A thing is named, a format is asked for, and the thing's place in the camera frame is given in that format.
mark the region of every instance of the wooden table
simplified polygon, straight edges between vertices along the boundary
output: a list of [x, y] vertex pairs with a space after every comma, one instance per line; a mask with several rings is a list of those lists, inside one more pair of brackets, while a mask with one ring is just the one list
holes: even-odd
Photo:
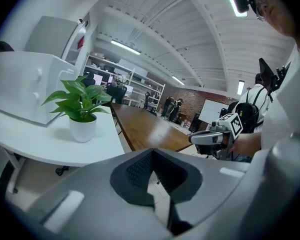
[[192, 145], [187, 135], [145, 109], [116, 103], [112, 107], [132, 151], [162, 148], [178, 152]]

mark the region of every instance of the black backpack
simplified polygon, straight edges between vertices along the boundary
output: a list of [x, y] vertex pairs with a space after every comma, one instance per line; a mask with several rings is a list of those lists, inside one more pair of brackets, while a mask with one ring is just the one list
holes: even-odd
[[245, 102], [239, 103], [236, 106], [235, 112], [238, 113], [238, 115], [240, 117], [242, 127], [243, 127], [242, 133], [244, 133], [244, 134], [253, 133], [256, 127], [263, 124], [263, 121], [257, 123], [258, 117], [259, 117], [259, 108], [256, 106], [256, 102], [259, 97], [259, 94], [262, 92], [263, 89], [264, 89], [264, 87], [257, 93], [252, 104], [248, 103], [248, 96], [249, 96], [249, 92], [250, 92], [250, 90], [249, 90], [246, 95]]

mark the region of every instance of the hand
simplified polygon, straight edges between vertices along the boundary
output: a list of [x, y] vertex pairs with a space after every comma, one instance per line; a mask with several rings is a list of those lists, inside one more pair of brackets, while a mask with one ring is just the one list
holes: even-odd
[[253, 157], [261, 149], [261, 132], [242, 133], [235, 140], [230, 152]]

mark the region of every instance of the brick wall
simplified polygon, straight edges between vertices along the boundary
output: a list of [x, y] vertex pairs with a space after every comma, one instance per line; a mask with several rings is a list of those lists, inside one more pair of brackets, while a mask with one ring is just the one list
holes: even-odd
[[[179, 108], [179, 112], [186, 114], [186, 118], [190, 122], [192, 122], [196, 113], [201, 112], [205, 100], [224, 103], [228, 105], [230, 105], [232, 102], [237, 101], [236, 99], [228, 100], [227, 97], [215, 93], [177, 88], [169, 84], [166, 84], [160, 100], [160, 104], [162, 108], [164, 106], [166, 99], [169, 96], [172, 96], [175, 99], [179, 99], [179, 98], [183, 99], [183, 104], [182, 107]], [[202, 122], [199, 130], [202, 131], [205, 130], [206, 128], [207, 128], [207, 124], [205, 122]]]

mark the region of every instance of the shelving unit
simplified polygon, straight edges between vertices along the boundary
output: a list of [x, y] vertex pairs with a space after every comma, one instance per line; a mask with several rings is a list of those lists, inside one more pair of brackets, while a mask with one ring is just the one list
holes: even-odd
[[[151, 101], [157, 101], [157, 104], [154, 105], [154, 107], [155, 107], [155, 109], [158, 108], [162, 93], [163, 93], [163, 91], [165, 89], [165, 86], [166, 86], [165, 84], [162, 85], [162, 84], [152, 80], [151, 78], [143, 76], [143, 75], [135, 72], [135, 69], [129, 69], [127, 67], [121, 66], [121, 65], [119, 65], [117, 63], [114, 63], [112, 61], [109, 61], [107, 59], [103, 59], [103, 58], [100, 58], [100, 57], [97, 57], [97, 56], [93, 56], [91, 54], [87, 54], [87, 56], [85, 58], [84, 65], [81, 69], [80, 75], [83, 75], [83, 73], [85, 71], [89, 71], [89, 72], [92, 72], [92, 73], [95, 73], [95, 74], [98, 74], [98, 72], [100, 72], [100, 73], [103, 73], [103, 74], [108, 74], [109, 76], [116, 75], [115, 73], [111, 73], [107, 70], [103, 70], [101, 68], [97, 68], [95, 66], [92, 66], [92, 63], [94, 63], [96, 65], [98, 65], [100, 63], [108, 65], [108, 66], [113, 67], [115, 69], [119, 69], [119, 70], [122, 70], [122, 71], [126, 72], [127, 75], [129, 73], [131, 73], [130, 78], [127, 77], [127, 82], [125, 83], [125, 85], [133, 87], [132, 94], [131, 94], [130, 97], [125, 97], [123, 99], [124, 101], [127, 101], [127, 104], [129, 106], [131, 106], [131, 105], [132, 106], [137, 106], [140, 102], [140, 99], [144, 100], [146, 98], [146, 92], [149, 92], [149, 93], [158, 93], [159, 94], [159, 98], [149, 97], [149, 99]], [[133, 79], [134, 76], [138, 77], [139, 79], [144, 80], [145, 82], [148, 82], [150, 85], [144, 84], [140, 81], [137, 81], [136, 79]]]

